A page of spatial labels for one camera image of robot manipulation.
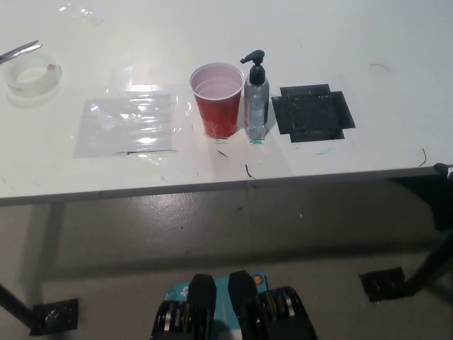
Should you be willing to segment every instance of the red plastic cup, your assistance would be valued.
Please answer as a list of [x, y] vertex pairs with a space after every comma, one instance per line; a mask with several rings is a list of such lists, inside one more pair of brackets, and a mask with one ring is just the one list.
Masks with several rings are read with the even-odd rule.
[[230, 64], [215, 62], [193, 72], [190, 87], [206, 135], [228, 138], [236, 132], [243, 85], [242, 72]]

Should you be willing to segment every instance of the floor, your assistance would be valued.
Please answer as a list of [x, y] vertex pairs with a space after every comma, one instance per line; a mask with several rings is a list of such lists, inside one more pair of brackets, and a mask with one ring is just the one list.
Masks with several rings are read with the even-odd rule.
[[[42, 339], [148, 339], [195, 273], [265, 271], [293, 286], [322, 339], [453, 339], [452, 277], [370, 303], [358, 275], [417, 269], [441, 240], [430, 209], [390, 181], [0, 208], [0, 282], [32, 305], [79, 298], [79, 329]], [[29, 339], [0, 310], [2, 339]]]

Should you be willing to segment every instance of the white table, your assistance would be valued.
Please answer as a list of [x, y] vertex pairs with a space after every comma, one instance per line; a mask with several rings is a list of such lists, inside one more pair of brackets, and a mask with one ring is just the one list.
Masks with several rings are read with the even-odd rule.
[[[18, 108], [0, 93], [3, 204], [259, 186], [349, 174], [429, 174], [453, 164], [453, 2], [450, 0], [75, 0], [2, 6], [1, 51], [34, 39], [63, 69], [50, 102]], [[96, 20], [103, 22], [97, 25]], [[344, 140], [292, 144], [276, 124], [264, 145], [239, 131], [205, 137], [196, 109], [193, 147], [162, 155], [75, 159], [86, 98], [118, 70], [146, 69], [149, 84], [187, 84], [201, 64], [266, 52], [273, 95], [281, 86], [329, 83], [357, 126]], [[248, 73], [251, 65], [241, 66]], [[273, 112], [270, 119], [275, 120]], [[427, 161], [419, 168], [425, 156]], [[252, 176], [249, 178], [245, 164]]]

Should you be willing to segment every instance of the scissors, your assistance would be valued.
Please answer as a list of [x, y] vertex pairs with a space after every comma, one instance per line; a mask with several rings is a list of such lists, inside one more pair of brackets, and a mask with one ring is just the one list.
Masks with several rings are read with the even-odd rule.
[[5, 53], [4, 55], [0, 55], [0, 64], [3, 64], [4, 62], [7, 62], [8, 60], [18, 57], [19, 55], [22, 55], [24, 53], [29, 53], [31, 51], [37, 50], [42, 46], [36, 45], [39, 42], [39, 40], [35, 40], [29, 42], [28, 44], [25, 44], [24, 46], [17, 47], [14, 50]]

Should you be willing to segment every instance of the clear plastic sheet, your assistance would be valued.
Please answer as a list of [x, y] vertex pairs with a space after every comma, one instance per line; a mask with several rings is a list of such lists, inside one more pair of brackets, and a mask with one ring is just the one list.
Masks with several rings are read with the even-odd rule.
[[79, 19], [80, 21], [84, 23], [89, 23], [90, 25], [98, 26], [104, 21], [103, 18], [95, 15], [88, 6], [83, 5], [81, 2], [78, 2], [77, 0], [67, 3], [61, 3], [58, 10], [61, 13], [70, 16], [71, 18]]
[[86, 100], [74, 157], [151, 158], [188, 148], [192, 106], [184, 99], [184, 90], [160, 86], [130, 90]]

